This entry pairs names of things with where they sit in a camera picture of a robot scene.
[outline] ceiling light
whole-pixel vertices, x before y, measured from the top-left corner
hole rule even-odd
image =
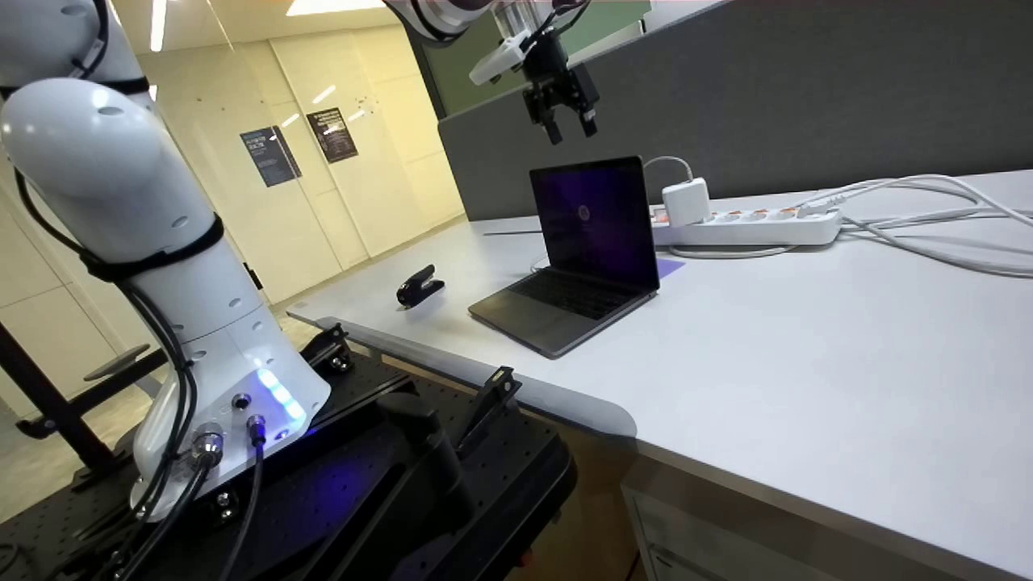
[[[163,13],[168,0],[151,0],[151,52],[163,47]]]
[[[376,10],[382,0],[294,0],[286,17]]]

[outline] laptop screen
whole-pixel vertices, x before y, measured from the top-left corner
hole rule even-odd
[[[529,176],[556,271],[659,288],[638,157],[540,167]]]

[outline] plug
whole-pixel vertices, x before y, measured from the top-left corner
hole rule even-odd
[[[661,196],[667,226],[703,222],[709,215],[709,186],[703,176],[667,185]]]

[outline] wall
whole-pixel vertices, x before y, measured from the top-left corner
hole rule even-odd
[[[461,215],[399,29],[143,58],[157,113],[276,304]],[[337,108],[359,157],[326,165],[306,113]],[[300,176],[265,186],[237,131],[281,126]]]
[[[593,138],[557,113],[547,144],[520,93],[437,131],[472,219],[533,213],[529,167],[609,154],[681,154],[717,196],[1028,167],[1026,22],[1026,0],[731,0],[593,58]]]
[[[271,304],[461,215],[399,29],[146,56],[143,66],[160,118]],[[326,108],[355,117],[359,157],[321,162],[306,113]],[[260,185],[237,138],[259,126],[281,126],[300,181]],[[0,324],[65,393],[117,353],[151,341],[112,288],[24,222],[2,162],[0,271]],[[20,415],[35,414],[7,373],[0,396]]]

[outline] power strip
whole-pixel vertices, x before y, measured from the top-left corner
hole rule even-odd
[[[681,250],[821,250],[838,240],[838,213],[800,208],[709,211],[703,176],[667,185],[652,211],[652,242]]]
[[[656,246],[684,250],[821,250],[838,240],[836,213],[807,213],[793,208],[774,211],[712,211],[699,222],[667,222],[667,211],[652,211]]]

